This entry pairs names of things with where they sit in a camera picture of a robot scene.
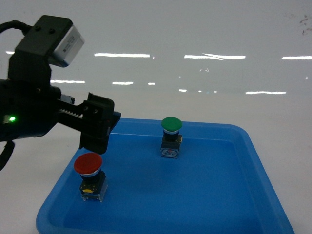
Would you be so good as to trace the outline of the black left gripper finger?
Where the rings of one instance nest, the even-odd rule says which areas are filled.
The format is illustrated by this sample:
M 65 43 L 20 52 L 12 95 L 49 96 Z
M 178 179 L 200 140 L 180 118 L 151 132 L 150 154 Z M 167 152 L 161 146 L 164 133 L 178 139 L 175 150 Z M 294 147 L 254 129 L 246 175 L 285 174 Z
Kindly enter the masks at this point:
M 120 121 L 120 119 L 121 119 L 121 113 L 113 111 L 112 118 L 108 121 L 107 138 L 109 138 L 110 133 L 115 128 L 115 126 Z

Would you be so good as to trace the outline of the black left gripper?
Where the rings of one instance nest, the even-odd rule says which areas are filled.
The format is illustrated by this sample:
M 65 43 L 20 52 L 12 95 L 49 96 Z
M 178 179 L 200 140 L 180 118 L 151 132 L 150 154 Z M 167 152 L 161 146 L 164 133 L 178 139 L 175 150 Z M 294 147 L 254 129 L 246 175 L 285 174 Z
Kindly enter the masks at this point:
M 68 66 L 80 46 L 19 46 L 9 60 L 8 78 L 0 81 L 0 139 L 40 137 L 59 122 L 63 110 L 76 113 L 70 96 L 51 86 L 50 65 Z M 114 102 L 88 94 L 83 102 L 80 148 L 104 154 L 113 128 Z

